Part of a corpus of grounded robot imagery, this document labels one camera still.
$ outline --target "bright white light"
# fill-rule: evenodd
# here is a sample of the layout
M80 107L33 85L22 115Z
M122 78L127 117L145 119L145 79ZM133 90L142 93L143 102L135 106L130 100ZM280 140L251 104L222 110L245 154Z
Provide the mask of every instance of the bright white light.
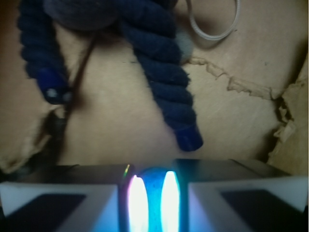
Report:
M128 188L129 231L147 232L149 227L148 198L144 182L136 175Z
M161 197L161 223L163 232L179 231L180 190L174 172L165 175Z

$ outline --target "blue rope tip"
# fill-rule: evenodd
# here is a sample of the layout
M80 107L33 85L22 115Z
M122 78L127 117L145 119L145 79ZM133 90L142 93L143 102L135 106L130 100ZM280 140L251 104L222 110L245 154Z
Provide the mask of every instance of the blue rope tip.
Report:
M67 104L71 101L69 84L56 70L41 69L37 73L36 80L45 100L50 104Z
M175 132L178 146L183 151L196 151L203 146L203 138L196 124Z

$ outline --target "black panel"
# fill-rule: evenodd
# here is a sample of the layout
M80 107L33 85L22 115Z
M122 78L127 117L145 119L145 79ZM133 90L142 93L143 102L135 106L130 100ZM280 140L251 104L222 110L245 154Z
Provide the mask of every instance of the black panel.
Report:
M256 232L303 231L303 215L266 190L221 193L240 217Z
M84 199L80 194L41 195L7 217L6 231L53 232Z

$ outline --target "rope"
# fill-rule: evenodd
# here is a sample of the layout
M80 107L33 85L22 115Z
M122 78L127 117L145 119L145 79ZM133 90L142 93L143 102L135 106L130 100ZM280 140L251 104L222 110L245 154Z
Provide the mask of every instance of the rope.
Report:
M24 46L22 58L27 62L26 72L37 80L44 98L51 104L70 100L66 68L56 42L52 19L44 12L42 0L22 0L17 22Z
M189 78L180 66L176 26L167 1L115 0L125 38L144 69L154 100L174 130L179 147L193 151L203 144L196 126Z

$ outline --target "white cord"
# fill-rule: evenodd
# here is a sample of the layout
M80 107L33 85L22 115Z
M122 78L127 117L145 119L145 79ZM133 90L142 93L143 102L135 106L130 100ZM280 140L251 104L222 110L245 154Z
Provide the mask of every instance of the white cord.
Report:
M225 38L226 36L228 36L232 30L234 30L238 19L239 19L239 13L240 13L240 0L236 0L236 14L235 14L235 19L233 24L229 27L228 30L226 30L224 33L222 33L221 35L208 35L205 32L203 32L197 25L195 19L194 19L194 15L193 15L193 11L192 11L192 4L191 4L191 0L186 0L187 2L187 7L188 7L188 13L189 13L189 19L190 19L190 23L191 26L193 28L193 30L196 32L196 34L198 34L200 37L202 37L205 40L212 40L212 41L217 41L217 40L221 40L223 38Z

